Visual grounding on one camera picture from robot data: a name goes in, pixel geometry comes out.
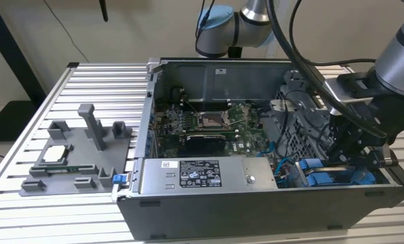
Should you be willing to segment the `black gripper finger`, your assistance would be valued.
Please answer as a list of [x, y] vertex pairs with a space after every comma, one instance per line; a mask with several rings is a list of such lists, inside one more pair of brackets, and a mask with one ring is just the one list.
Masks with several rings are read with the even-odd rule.
[[388, 145], [368, 146], [363, 151], [360, 165], [369, 168], [391, 168], [399, 166], [399, 159]]
[[357, 143], [364, 133], [363, 129], [343, 115], [330, 115], [329, 128], [333, 139], [333, 144], [326, 150], [329, 165], [364, 167], [367, 165], [364, 146]]

